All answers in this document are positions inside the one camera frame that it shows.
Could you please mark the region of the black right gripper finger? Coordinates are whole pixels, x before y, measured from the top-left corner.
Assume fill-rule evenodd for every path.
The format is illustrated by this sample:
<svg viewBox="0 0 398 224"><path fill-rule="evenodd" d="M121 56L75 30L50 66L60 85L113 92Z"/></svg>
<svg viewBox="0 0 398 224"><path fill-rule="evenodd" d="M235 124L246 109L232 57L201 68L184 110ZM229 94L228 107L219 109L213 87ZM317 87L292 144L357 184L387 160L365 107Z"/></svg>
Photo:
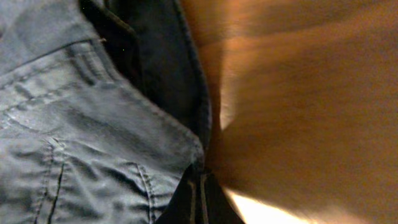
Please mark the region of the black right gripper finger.
<svg viewBox="0 0 398 224"><path fill-rule="evenodd" d="M155 224L244 224L209 169L190 165Z"/></svg>

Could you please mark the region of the dark blue denim shorts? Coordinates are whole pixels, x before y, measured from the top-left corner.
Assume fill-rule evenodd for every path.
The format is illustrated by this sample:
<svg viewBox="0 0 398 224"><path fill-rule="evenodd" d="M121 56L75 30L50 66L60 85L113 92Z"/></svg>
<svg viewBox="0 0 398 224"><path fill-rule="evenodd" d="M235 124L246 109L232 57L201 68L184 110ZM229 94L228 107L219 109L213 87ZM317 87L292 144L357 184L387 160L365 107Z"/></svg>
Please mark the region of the dark blue denim shorts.
<svg viewBox="0 0 398 224"><path fill-rule="evenodd" d="M210 132L178 1L1 2L2 223L154 223Z"/></svg>

